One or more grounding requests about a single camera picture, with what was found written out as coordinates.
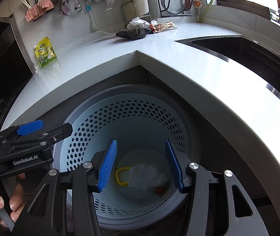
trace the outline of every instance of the metal spoon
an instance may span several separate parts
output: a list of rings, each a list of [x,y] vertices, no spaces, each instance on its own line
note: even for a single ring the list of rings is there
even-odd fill
[[[78,4],[78,1],[76,0],[76,7],[75,7],[75,11],[81,11],[82,10],[82,6],[80,4]]]

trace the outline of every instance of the human hand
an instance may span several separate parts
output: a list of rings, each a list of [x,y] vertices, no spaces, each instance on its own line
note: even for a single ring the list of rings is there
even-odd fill
[[[17,177],[19,179],[25,179],[25,174],[19,174],[17,175]],[[24,200],[24,192],[23,192],[23,187],[20,183],[17,183],[12,197],[9,200],[9,205],[10,208],[12,210],[11,214],[10,214],[10,218],[12,219],[12,221],[16,222],[19,215],[21,214],[21,211],[23,210],[25,203],[23,202]],[[0,196],[0,209],[4,208],[4,200],[3,198]],[[1,219],[0,217],[0,225],[3,227],[7,227],[6,224],[4,223],[4,221]]]

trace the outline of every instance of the dark rag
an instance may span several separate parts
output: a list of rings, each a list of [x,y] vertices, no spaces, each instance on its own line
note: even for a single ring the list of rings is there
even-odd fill
[[[151,29],[137,27],[126,30],[120,30],[118,33],[116,33],[116,36],[121,38],[142,39],[150,32]]]

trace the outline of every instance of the kitchen counter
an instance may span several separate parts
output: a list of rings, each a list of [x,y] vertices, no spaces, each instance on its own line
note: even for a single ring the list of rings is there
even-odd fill
[[[93,40],[79,40],[56,51],[58,61],[38,69],[3,129],[35,120],[93,84],[141,65],[186,99],[233,146],[259,179],[280,219],[279,98],[262,78],[237,62],[174,42],[238,33],[206,24],[176,25],[178,29],[141,40],[102,40],[97,32]]]

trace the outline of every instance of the green hose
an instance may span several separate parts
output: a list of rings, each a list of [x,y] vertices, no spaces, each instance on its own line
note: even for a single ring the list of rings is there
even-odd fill
[[[208,4],[208,6],[206,7],[204,13],[202,13],[200,18],[197,18],[197,22],[198,23],[203,23],[203,18],[205,16],[205,14],[207,14],[208,10],[210,9],[211,5],[213,4],[213,0],[210,1],[210,3]]]

